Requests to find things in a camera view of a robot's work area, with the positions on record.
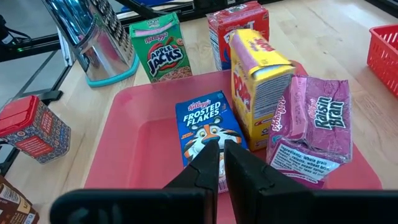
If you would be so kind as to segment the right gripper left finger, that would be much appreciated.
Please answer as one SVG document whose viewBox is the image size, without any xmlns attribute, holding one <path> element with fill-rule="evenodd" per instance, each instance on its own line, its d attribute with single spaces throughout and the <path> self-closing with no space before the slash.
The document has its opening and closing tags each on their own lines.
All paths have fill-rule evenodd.
<svg viewBox="0 0 398 224">
<path fill-rule="evenodd" d="M 208 142 L 165 187 L 170 217 L 186 224 L 215 224 L 220 147 Z"/>
</svg>

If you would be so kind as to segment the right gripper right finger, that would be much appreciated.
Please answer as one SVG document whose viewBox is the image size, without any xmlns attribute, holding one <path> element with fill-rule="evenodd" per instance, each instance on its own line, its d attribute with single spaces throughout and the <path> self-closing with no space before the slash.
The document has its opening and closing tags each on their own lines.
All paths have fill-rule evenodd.
<svg viewBox="0 0 398 224">
<path fill-rule="evenodd" d="M 224 166 L 237 224 L 310 224 L 310 189 L 232 140 L 224 144 Z"/>
</svg>

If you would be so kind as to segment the blue Frosted Flakes cereal box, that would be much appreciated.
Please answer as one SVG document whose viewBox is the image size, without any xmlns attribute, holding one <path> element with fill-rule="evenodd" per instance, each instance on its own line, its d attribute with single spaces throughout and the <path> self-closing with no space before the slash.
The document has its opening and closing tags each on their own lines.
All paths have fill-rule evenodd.
<svg viewBox="0 0 398 224">
<path fill-rule="evenodd" d="M 177 103 L 175 112 L 183 166 L 194 160 L 208 142 L 215 140 L 220 148 L 218 192 L 227 192 L 224 142 L 232 140 L 244 149 L 248 149 L 248 145 L 224 93 L 220 90 Z"/>
</svg>

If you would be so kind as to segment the yellow Corn Pops cereal box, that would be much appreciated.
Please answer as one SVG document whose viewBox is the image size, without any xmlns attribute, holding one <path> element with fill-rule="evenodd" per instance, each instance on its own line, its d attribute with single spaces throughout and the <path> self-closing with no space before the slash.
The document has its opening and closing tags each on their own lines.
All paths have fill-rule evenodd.
<svg viewBox="0 0 398 224">
<path fill-rule="evenodd" d="M 249 150 L 265 149 L 274 112 L 295 66 L 256 30 L 235 30 L 229 46 L 234 109 Z"/>
</svg>

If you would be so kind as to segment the purple Raisin Bran cereal box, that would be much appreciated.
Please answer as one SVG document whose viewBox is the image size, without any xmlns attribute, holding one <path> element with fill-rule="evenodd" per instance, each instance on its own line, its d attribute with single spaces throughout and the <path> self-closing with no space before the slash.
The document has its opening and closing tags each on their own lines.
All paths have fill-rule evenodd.
<svg viewBox="0 0 398 224">
<path fill-rule="evenodd" d="M 295 75 L 271 122 L 266 162 L 307 187 L 353 158 L 348 80 Z"/>
</svg>

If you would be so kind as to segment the green Apple Jacks cereal box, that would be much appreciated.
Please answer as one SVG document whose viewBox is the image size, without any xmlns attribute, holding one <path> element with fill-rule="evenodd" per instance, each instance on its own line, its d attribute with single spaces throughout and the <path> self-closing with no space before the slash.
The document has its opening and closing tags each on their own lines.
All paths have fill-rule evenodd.
<svg viewBox="0 0 398 224">
<path fill-rule="evenodd" d="M 192 76 L 176 13 L 131 24 L 129 35 L 150 82 Z"/>
</svg>

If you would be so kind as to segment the red Froot Loops cereal box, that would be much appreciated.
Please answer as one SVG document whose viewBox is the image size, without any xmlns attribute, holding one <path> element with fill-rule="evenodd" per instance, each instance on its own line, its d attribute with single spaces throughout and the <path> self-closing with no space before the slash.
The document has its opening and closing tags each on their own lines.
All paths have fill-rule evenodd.
<svg viewBox="0 0 398 224">
<path fill-rule="evenodd" d="M 229 39 L 236 29 L 253 29 L 269 40 L 269 11 L 257 1 L 249 1 L 206 15 L 210 44 L 218 70 L 231 68 Z"/>
</svg>

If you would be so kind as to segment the smoked paprika tin red lid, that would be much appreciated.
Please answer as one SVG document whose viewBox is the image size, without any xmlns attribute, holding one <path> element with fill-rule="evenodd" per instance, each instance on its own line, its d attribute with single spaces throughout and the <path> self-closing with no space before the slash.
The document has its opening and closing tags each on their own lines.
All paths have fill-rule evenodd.
<svg viewBox="0 0 398 224">
<path fill-rule="evenodd" d="M 67 154 L 71 128 L 38 96 L 8 103 L 0 111 L 0 139 L 46 164 Z"/>
</svg>

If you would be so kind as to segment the taco seasoning mix packet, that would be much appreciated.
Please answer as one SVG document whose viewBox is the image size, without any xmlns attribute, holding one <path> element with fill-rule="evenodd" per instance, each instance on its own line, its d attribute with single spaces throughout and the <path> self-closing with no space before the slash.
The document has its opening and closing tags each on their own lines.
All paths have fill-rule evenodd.
<svg viewBox="0 0 398 224">
<path fill-rule="evenodd" d="M 32 203 L 0 175 L 0 224 L 38 224 Z"/>
</svg>

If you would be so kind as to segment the pink translucent plastic bin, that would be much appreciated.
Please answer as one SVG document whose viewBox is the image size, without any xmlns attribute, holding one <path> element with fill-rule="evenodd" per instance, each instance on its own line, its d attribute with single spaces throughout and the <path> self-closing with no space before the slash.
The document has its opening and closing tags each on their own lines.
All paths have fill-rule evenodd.
<svg viewBox="0 0 398 224">
<path fill-rule="evenodd" d="M 95 200 L 87 224 L 186 224 L 170 217 L 164 190 L 183 171 L 175 105 L 217 90 L 231 94 L 230 71 L 135 86 L 114 97 L 85 184 Z M 310 192 L 310 224 L 374 224 L 389 214 L 386 192 L 359 151 L 326 189 Z M 215 224 L 237 224 L 229 193 L 218 194 Z"/>
</svg>

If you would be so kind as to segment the steel box grater teal trim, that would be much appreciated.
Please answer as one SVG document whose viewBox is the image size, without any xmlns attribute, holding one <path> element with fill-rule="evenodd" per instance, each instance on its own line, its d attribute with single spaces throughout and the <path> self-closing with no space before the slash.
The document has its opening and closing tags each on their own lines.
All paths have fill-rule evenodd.
<svg viewBox="0 0 398 224">
<path fill-rule="evenodd" d="M 92 87 L 135 75 L 139 59 L 108 0 L 42 0 Z"/>
</svg>

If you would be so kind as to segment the red plastic mesh basket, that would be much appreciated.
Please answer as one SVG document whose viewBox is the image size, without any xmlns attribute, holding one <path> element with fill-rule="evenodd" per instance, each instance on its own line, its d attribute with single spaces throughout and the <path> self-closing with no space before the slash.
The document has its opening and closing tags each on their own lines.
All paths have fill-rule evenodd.
<svg viewBox="0 0 398 224">
<path fill-rule="evenodd" d="M 367 65 L 398 98 L 398 24 L 370 28 Z"/>
</svg>

